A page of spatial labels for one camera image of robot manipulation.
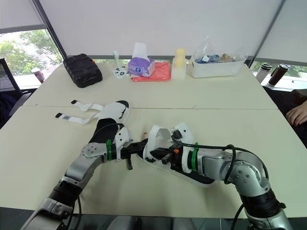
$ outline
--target black chair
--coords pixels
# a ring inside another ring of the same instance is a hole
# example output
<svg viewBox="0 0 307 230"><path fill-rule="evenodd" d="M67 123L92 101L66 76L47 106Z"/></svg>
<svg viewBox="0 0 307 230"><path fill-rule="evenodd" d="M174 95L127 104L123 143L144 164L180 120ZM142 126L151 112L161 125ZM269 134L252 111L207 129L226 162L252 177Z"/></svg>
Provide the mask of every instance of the black chair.
<svg viewBox="0 0 307 230"><path fill-rule="evenodd" d="M22 106L31 95L31 93L29 93L28 91L22 92L19 89L4 58L0 58L0 93L2 92L15 98L17 101L11 109L9 116L12 116L16 112L16 110L20 106Z"/></svg>

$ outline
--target black cable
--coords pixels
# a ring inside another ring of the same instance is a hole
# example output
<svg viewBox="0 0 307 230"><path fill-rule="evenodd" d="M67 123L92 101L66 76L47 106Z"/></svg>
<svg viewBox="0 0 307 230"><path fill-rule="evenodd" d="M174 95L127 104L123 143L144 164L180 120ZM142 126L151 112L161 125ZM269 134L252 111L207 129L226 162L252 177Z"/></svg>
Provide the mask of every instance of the black cable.
<svg viewBox="0 0 307 230"><path fill-rule="evenodd" d="M235 166L235 162L236 162L236 149L233 145L227 145L226 147L230 147L232 149L232 159L231 159L231 163L229 166L229 169L226 173L226 176L224 178L224 184L229 184L228 179L230 177L230 174L232 172L232 170L234 169Z"/></svg>
<svg viewBox="0 0 307 230"><path fill-rule="evenodd" d="M193 144L188 144L188 143L183 143L181 141L178 141L174 138L174 136L172 136L172 140L173 140L174 143L176 143L178 145L191 147L191 148L201 148L201 149L211 149L211 150L233 150L233 147L231 147L231 145L227 145L227 146L193 145ZM251 151L248 151L248 150L242 149L242 148L237 148L237 147L235 147L235 150L243 151L243 152L249 152L249 153L253 154L254 156L256 156L262 163L262 167L263 167L263 170L264 170L264 173L265 173L265 177L267 179L269 179L269 173L268 173L267 167L265 166L263 161L255 153L252 153Z"/></svg>
<svg viewBox="0 0 307 230"><path fill-rule="evenodd" d="M239 217L240 212L242 211L243 207L244 207L243 204L241 204L240 208L236 212L236 215L235 215L234 220L232 221L230 230L234 230L235 229L236 221L238 220L238 217Z"/></svg>
<svg viewBox="0 0 307 230"><path fill-rule="evenodd" d="M72 205L72 212L71 212L71 216L69 217L68 223L67 223L67 230L69 230L69 226L71 225L71 220L72 220L72 216L73 216L73 211L75 209L75 204Z"/></svg>
<svg viewBox="0 0 307 230"><path fill-rule="evenodd" d="M77 224L76 224L76 227L74 228L74 230L78 230L78 227L79 227L80 222L81 222L81 217L82 217L80 197L78 197L78 207L79 207L79 216L78 216L78 221L77 221Z"/></svg>
<svg viewBox="0 0 307 230"><path fill-rule="evenodd" d="M104 128L106 127L109 127L109 126L119 126L119 128L123 128L124 127L124 124L123 123L111 123L111 124L108 124L108 125L105 125L103 126L102 128L98 129L92 136L91 139L93 139L101 130L103 130Z"/></svg>

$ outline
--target red bag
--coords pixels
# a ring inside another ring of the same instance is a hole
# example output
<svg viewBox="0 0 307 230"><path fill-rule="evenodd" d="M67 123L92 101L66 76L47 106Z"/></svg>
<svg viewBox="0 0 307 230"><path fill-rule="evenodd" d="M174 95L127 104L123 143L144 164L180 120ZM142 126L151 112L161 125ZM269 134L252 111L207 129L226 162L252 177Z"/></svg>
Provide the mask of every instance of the red bag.
<svg viewBox="0 0 307 230"><path fill-rule="evenodd" d="M169 81L171 79L169 61L155 62L154 65L155 70L149 78L137 76L131 79L133 81Z"/></svg>

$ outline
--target white plastic container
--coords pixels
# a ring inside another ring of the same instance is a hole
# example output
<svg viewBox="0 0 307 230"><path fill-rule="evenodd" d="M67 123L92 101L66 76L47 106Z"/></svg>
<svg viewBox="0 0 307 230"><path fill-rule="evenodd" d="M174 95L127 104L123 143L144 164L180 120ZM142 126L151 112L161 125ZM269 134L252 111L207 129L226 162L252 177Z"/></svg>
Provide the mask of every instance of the white plastic container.
<svg viewBox="0 0 307 230"><path fill-rule="evenodd" d="M188 64L188 74L194 78L208 78L236 75L244 61L198 64L191 57Z"/></svg>

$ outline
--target thermos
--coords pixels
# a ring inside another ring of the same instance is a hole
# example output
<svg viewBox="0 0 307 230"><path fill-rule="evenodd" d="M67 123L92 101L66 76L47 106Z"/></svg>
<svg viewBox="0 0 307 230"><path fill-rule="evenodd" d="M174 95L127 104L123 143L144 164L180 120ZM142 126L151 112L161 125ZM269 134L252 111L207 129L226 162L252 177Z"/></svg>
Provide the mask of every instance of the thermos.
<svg viewBox="0 0 307 230"><path fill-rule="evenodd" d="M290 69L290 65L280 64L276 69L274 69L271 74L271 79L268 82L269 86L275 86L277 82L283 77L283 75Z"/></svg>
<svg viewBox="0 0 307 230"><path fill-rule="evenodd" d="M272 66L269 64L262 64L257 72L256 79L261 84L261 82L265 79L265 77L271 71Z"/></svg>

